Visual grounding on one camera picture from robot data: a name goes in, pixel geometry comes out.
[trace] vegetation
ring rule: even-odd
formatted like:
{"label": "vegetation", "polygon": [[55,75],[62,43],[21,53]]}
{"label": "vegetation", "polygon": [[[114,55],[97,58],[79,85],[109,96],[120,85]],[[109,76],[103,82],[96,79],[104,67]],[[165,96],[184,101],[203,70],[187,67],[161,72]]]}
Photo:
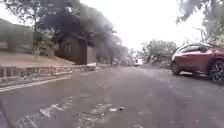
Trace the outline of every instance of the vegetation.
{"label": "vegetation", "polygon": [[224,45],[224,1],[223,0],[178,0],[181,16],[177,23],[186,21],[192,14],[201,10],[205,15],[202,24],[206,31],[203,32],[203,42]]}
{"label": "vegetation", "polygon": [[63,43],[62,38],[72,33],[94,42],[100,57],[109,56],[113,60],[118,56],[117,53],[121,53],[118,50],[123,49],[123,46],[119,45],[121,40],[113,35],[116,32],[112,23],[101,12],[81,4],[79,0],[0,0],[0,2],[24,23],[31,22],[34,52],[39,51],[46,43],[45,46],[54,46],[50,41],[54,44]]}
{"label": "vegetation", "polygon": [[32,29],[0,19],[0,42],[7,44],[8,51],[19,49],[30,51],[32,49],[32,39]]}
{"label": "vegetation", "polygon": [[177,46],[174,42],[151,40],[150,42],[142,43],[142,56],[148,63],[162,62],[171,60],[176,49]]}

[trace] car window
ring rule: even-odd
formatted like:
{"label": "car window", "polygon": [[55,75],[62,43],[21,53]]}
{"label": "car window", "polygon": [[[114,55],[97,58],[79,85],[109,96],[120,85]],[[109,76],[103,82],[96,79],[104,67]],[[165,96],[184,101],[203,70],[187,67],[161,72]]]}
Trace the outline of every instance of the car window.
{"label": "car window", "polygon": [[183,49],[180,49],[178,52],[179,53],[187,53],[187,52],[194,52],[194,51],[199,51],[199,46],[198,45],[187,46]]}

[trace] hill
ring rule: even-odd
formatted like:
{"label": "hill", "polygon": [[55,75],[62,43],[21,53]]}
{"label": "hill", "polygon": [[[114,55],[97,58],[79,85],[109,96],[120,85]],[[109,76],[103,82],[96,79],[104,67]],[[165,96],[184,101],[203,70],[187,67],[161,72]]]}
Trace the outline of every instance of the hill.
{"label": "hill", "polygon": [[26,52],[32,49],[33,32],[27,26],[12,24],[0,18],[0,49]]}

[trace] car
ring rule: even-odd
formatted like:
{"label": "car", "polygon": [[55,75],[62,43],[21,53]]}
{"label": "car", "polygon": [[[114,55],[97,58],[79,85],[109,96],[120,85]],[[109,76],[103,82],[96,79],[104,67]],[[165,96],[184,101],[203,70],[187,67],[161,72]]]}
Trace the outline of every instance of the car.
{"label": "car", "polygon": [[180,47],[172,56],[171,71],[179,75],[181,71],[195,76],[203,73],[216,84],[224,80],[224,49],[207,43],[196,43]]}
{"label": "car", "polygon": [[141,66],[141,65],[143,65],[143,60],[142,59],[135,59],[134,66]]}

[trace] white car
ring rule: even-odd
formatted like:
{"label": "white car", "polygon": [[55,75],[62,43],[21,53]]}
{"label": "white car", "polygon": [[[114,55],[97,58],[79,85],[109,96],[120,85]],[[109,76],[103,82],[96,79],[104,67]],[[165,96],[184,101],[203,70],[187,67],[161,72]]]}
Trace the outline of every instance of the white car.
{"label": "white car", "polygon": [[135,66],[143,65],[143,61],[142,61],[142,59],[135,59],[134,65],[135,65]]}

